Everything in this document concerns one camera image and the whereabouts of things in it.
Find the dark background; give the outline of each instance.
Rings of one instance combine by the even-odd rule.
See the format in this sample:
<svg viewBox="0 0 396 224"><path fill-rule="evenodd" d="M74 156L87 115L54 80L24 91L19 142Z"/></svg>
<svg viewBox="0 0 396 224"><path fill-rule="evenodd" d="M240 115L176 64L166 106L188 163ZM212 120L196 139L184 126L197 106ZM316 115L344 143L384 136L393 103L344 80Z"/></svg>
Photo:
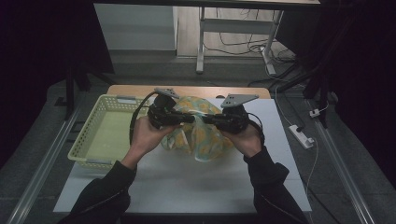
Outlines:
<svg viewBox="0 0 396 224"><path fill-rule="evenodd" d="M93 3L0 3L0 166L29 131L46 102L47 89L68 69L113 73Z"/></svg>
<svg viewBox="0 0 396 224"><path fill-rule="evenodd" d="M41 111L48 87L63 80L70 66L87 69L85 64L108 73L113 68L91 2L17 0L0 4L2 166ZM303 28L285 30L281 26L279 40L297 48L297 57L309 68L326 51L341 20L334 14L290 13L289 22L297 21L296 17ZM285 15L284 27L289 26L287 20ZM394 5L366 1L326 72L330 90L339 98L336 111L396 186L394 21ZM282 32L290 38L282 39Z"/></svg>

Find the plastic basket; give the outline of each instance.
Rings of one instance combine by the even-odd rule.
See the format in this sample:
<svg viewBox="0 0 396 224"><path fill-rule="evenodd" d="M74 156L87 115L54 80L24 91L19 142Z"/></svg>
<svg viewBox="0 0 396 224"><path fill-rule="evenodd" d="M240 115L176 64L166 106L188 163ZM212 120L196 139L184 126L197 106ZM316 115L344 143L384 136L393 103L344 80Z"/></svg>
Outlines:
<svg viewBox="0 0 396 224"><path fill-rule="evenodd" d="M143 98L101 95L67 158L84 167L111 169L129 149L129 125L142 101ZM142 107L138 117L147 112Z"/></svg>

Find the black sleeve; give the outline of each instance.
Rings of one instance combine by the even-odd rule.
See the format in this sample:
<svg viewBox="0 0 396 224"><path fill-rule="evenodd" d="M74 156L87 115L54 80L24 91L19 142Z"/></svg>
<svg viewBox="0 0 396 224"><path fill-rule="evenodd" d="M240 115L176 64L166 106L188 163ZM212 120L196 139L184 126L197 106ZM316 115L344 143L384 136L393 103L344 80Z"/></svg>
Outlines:
<svg viewBox="0 0 396 224"><path fill-rule="evenodd" d="M263 223L308 223L303 211L283 185L288 168L274 163L267 148L244 157L254 188L254 206Z"/></svg>
<svg viewBox="0 0 396 224"><path fill-rule="evenodd" d="M94 179L80 193L70 214L58 223L116 223L129 207L128 188L136 176L117 161L103 179Z"/></svg>

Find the black cable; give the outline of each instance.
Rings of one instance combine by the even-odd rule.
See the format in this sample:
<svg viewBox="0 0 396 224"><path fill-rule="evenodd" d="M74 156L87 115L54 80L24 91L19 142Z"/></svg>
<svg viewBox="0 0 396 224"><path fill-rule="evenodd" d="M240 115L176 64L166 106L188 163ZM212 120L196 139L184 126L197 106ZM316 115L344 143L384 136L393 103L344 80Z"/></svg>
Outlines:
<svg viewBox="0 0 396 224"><path fill-rule="evenodd" d="M281 62L295 62L295 61L296 61L295 55L293 55L293 56L291 56L291 57L289 57L289 58L282 58L282 57L280 57L280 54L281 54L281 53L287 52L287 51L289 51L289 50L290 50L290 49L281 50L281 51L276 55L276 58L277 58L278 60L280 60Z"/></svg>
<svg viewBox="0 0 396 224"><path fill-rule="evenodd" d="M296 67L298 67L297 65L298 65L297 63L292 64L288 69L286 69L286 71L284 71L284 72L283 72L282 74L280 74L278 77L283 77L283 76L288 75L288 74L289 74L290 72L292 72ZM252 84L254 84L254 83L262 83L262 82L272 81L272 80L274 80L274 79L273 79L273 78L264 78L264 79L260 79L260 80L254 80L254 81L249 82L249 83L247 84L247 86L250 87L250 86L251 86ZM268 90L270 90L271 87L273 87L275 83L276 83L276 81L268 88Z"/></svg>
<svg viewBox="0 0 396 224"><path fill-rule="evenodd" d="M280 74L278 77L279 79L283 79L286 76L288 76L292 71L294 71L297 67L299 67L299 64L294 63L292 64L288 69L286 69L286 71L284 71L282 74ZM271 88L273 88L275 86L275 84L278 82L279 80L274 81L274 83L272 83L269 87L268 87L268 91L271 90Z"/></svg>
<svg viewBox="0 0 396 224"><path fill-rule="evenodd" d="M301 180L303 181L303 184L306 186L306 183L303 179L303 177L300 175ZM308 187L309 192L314 196L314 198L318 201L318 203L324 208L324 210L334 219L334 221L338 224L341 224L341 222L334 216L334 214L326 207L326 205L318 198L318 196L315 194L315 192Z"/></svg>
<svg viewBox="0 0 396 224"><path fill-rule="evenodd" d="M248 18L248 14L250 14L250 11L251 11L251 9L247 9L247 12L243 13L245 9L247 9L247 8L243 8L242 11L239 13L239 15L246 15L246 17L243 20Z"/></svg>
<svg viewBox="0 0 396 224"><path fill-rule="evenodd" d="M136 123L137 116L139 114L140 109L144 106L145 102L149 99L150 96L157 93L156 91L151 92L145 99L143 99L142 103L140 103L139 107L132 114L131 123L129 125L129 145L132 144L132 136L134 134L134 124Z"/></svg>
<svg viewBox="0 0 396 224"><path fill-rule="evenodd" d="M295 63L296 60L293 58L280 58L279 57L279 53L277 54L277 56L274 55L274 52L272 50L270 50L271 53L271 59L274 60L274 62L278 63L278 64L284 64L284 63Z"/></svg>
<svg viewBox="0 0 396 224"><path fill-rule="evenodd" d="M245 52L238 52L238 53L233 53L233 52L229 52L229 51L226 51L226 50L222 50L222 49L210 49L210 48L208 48L206 45L205 45L205 43L203 43L204 44L204 47L207 49L207 50L214 50L214 51L219 51L219 52L223 52L223 53L227 53L227 54L232 54L232 55L242 55L242 54L248 54L248 53L251 53L252 51L245 51Z"/></svg>
<svg viewBox="0 0 396 224"><path fill-rule="evenodd" d="M260 45L252 45L248 48L248 50L250 50L253 53L262 53L264 51L264 49L260 49L261 47L265 48L264 44L260 44Z"/></svg>
<svg viewBox="0 0 396 224"><path fill-rule="evenodd" d="M219 87L218 84L216 84L216 83L214 83L214 82L212 82L212 81L207 81L206 83L209 83L209 84L212 84L213 86L218 86L218 87Z"/></svg>
<svg viewBox="0 0 396 224"><path fill-rule="evenodd" d="M220 18L221 18L221 13L220 13L220 10L219 10L219 8L216 8L216 18L218 18L219 17L219 15L220 15ZM257 13L256 13L256 20L259 18L259 10L257 10ZM249 39L249 41L248 42L240 42L240 43L232 43L232 44L230 44L230 43L225 43L224 42L224 40L222 39L222 35L221 35L221 33L219 33L219 38L220 38L220 41L221 41L221 43L223 44L223 45L225 45L225 46L236 46L236 45L244 45L244 44L247 44L247 48L249 49L249 50L251 50L251 48L249 47L249 45L250 44L252 44L252 43L259 43L259 42L264 42L264 41L267 41L268 39L263 39L263 40L254 40L254 41L251 41L251 39L252 39L252 37L253 37L253 35L250 35L250 39Z"/></svg>
<svg viewBox="0 0 396 224"><path fill-rule="evenodd" d="M257 117L257 115L252 114L252 113L248 113L248 114L251 115L251 116L253 116L253 117L255 117L255 118L259 121L260 127L262 127L262 121L259 119L259 117Z"/></svg>

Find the cable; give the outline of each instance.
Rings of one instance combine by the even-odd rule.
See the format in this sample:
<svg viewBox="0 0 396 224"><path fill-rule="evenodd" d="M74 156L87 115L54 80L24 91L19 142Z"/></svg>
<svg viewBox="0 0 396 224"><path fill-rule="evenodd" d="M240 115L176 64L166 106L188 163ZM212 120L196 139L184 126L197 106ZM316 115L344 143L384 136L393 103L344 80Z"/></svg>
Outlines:
<svg viewBox="0 0 396 224"><path fill-rule="evenodd" d="M262 44L260 44L260 45L252 45L252 46L248 47L248 49L249 49L251 52L262 53L262 52L264 51L264 49L265 49L265 45L264 45L264 43L262 43Z"/></svg>
<svg viewBox="0 0 396 224"><path fill-rule="evenodd" d="M264 42L264 41L267 41L267 40L268 40L268 39L263 39L263 40L253 40L253 41L251 41L251 38L250 38L250 40L247 41L247 42L240 42L240 43L232 43L232 44L230 44L230 43L225 43L225 42L224 42L224 40L222 39L221 33L219 33L219 36L220 36L221 43L222 43L223 45L225 45L225 46L244 45L244 44L249 44L249 43Z"/></svg>
<svg viewBox="0 0 396 224"><path fill-rule="evenodd" d="M216 7L216 18L219 17L219 14L220 14L220 17L221 17L220 9L218 7Z"/></svg>
<svg viewBox="0 0 396 224"><path fill-rule="evenodd" d="M276 92L276 91L277 91L277 87L278 87L278 86L276 86L276 88L275 88L275 102L276 102L277 107L279 108L280 112L282 113L283 118L285 118L285 120L286 120L286 121L289 123L289 125L291 126L291 125L292 125L291 122L286 118L285 114L283 113L282 108L280 107L279 101L277 100L277 92Z"/></svg>
<svg viewBox="0 0 396 224"><path fill-rule="evenodd" d="M275 79L275 80L278 80L278 81L290 82L289 80L286 80L286 79L283 79L283 78L271 77L271 75L270 75L269 72L268 72L267 66L265 66L265 72L266 72L267 76L270 77L270 78L272 78L272 79ZM300 87L303 87L303 88L305 87L305 86L302 85L302 84L297 84L297 86L300 86Z"/></svg>
<svg viewBox="0 0 396 224"><path fill-rule="evenodd" d="M208 48L206 45L205 45L205 43L203 43L204 44L204 47L207 49L207 50L214 50L214 51L219 51L219 52L223 52L223 53L228 53L228 54L232 54L232 55L241 55L241 54L248 54L248 53L251 53L252 51L245 51L245 52L239 52L239 53L233 53L233 52L229 52L229 51L226 51L226 50L222 50L222 49L210 49L210 48Z"/></svg>
<svg viewBox="0 0 396 224"><path fill-rule="evenodd" d="M216 84L216 83L214 83L214 82L212 82L212 81L207 81L206 83L211 84L211 85L213 85L213 86L218 86L218 87L219 87L218 84Z"/></svg>
<svg viewBox="0 0 396 224"><path fill-rule="evenodd" d="M290 72L292 72L294 69L296 69L297 67L298 67L298 64L297 64L297 63L294 63L294 64L292 64L288 69L286 69L286 71L284 71L282 74L280 74L279 76L280 76L280 77L285 77L285 76L287 76ZM249 83L247 84L247 86L250 87L251 84L260 83L260 82L264 82L264 81L270 81L270 80L273 80L273 78L264 78L264 79L260 79L260 80L254 80L254 81L249 82ZM276 82L272 83L272 84L268 87L268 90L271 89L275 84L276 84Z"/></svg>
<svg viewBox="0 0 396 224"><path fill-rule="evenodd" d="M248 114L251 115L251 116L253 116L253 117L255 117L255 118L259 121L260 126L262 127L262 121L259 119L259 117L257 117L257 115L252 114L252 113L248 113Z"/></svg>
<svg viewBox="0 0 396 224"><path fill-rule="evenodd" d="M323 110L327 109L327 107L329 107L329 101L327 101L327 105L326 105L326 107L324 107L323 109L319 110L319 112L321 112L321 111L323 111Z"/></svg>
<svg viewBox="0 0 396 224"><path fill-rule="evenodd" d="M278 63L278 64L284 64L284 63L295 63L296 62L296 59L295 59L295 57L292 57L292 58L281 58L279 55L282 53L282 52L286 52L286 51L288 51L289 49L283 49L283 50L281 50L278 54L277 54L277 56L275 57L275 55L274 55L274 52L272 51L272 50L270 50L270 52L271 52L271 59L273 59L274 60L274 62L276 62L276 63Z"/></svg>
<svg viewBox="0 0 396 224"><path fill-rule="evenodd" d="M303 184L306 185L303 177L300 175L301 180L303 181ZM327 206L318 198L318 195L315 194L315 192L311 189L308 188L309 192L314 196L314 198L317 200L317 202L323 207L323 209L332 217L332 219L338 223L341 224L341 222L334 216L334 214L327 208Z"/></svg>
<svg viewBox="0 0 396 224"><path fill-rule="evenodd" d="M315 143L316 143L316 149L317 149L317 155L315 157L315 161L314 161L314 165L312 165L312 169L311 169L311 173L308 176L308 180L306 181L306 188L305 188L305 194L308 197L308 187L309 187L309 182L311 181L311 177L312 174L314 173L315 170L315 166L317 165L317 161L318 161L318 154L319 154L319 147L318 147L318 141L316 138L315 139Z"/></svg>
<svg viewBox="0 0 396 224"><path fill-rule="evenodd" d="M152 95L156 94L156 91L151 92L149 95L146 96L145 99L140 103L139 107L136 111L132 114L131 123L129 125L129 145L132 144L132 136L134 134L134 124L136 123L137 116L139 114L140 109L144 106L145 102L151 97Z"/></svg>
<svg viewBox="0 0 396 224"><path fill-rule="evenodd" d="M256 13L256 20L257 20L257 18L259 18L259 10L258 9L257 9L257 13ZM252 37L253 37L253 34L250 35L250 39L248 40L248 43L247 43L248 49L250 49L249 45L250 45L250 41L251 41Z"/></svg>
<svg viewBox="0 0 396 224"><path fill-rule="evenodd" d="M300 114L297 112L296 108L294 108L294 106L291 104L291 101L289 100L288 96L286 96L286 95L284 95L284 96L285 96L286 100L288 101L289 105L291 106L291 108L293 108L294 114L296 114L297 118L300 120L301 126L299 126L299 129L302 130L303 128L305 128L305 122L301 118Z"/></svg>
<svg viewBox="0 0 396 224"><path fill-rule="evenodd" d="M243 13L245 9L247 9L247 8L243 8L243 9L241 10L241 12L239 13L239 15L246 15L246 17L245 17L243 20L245 20L245 19L248 18L248 14L250 14L250 10L251 10L251 9L247 9L247 12L246 12L246 13Z"/></svg>

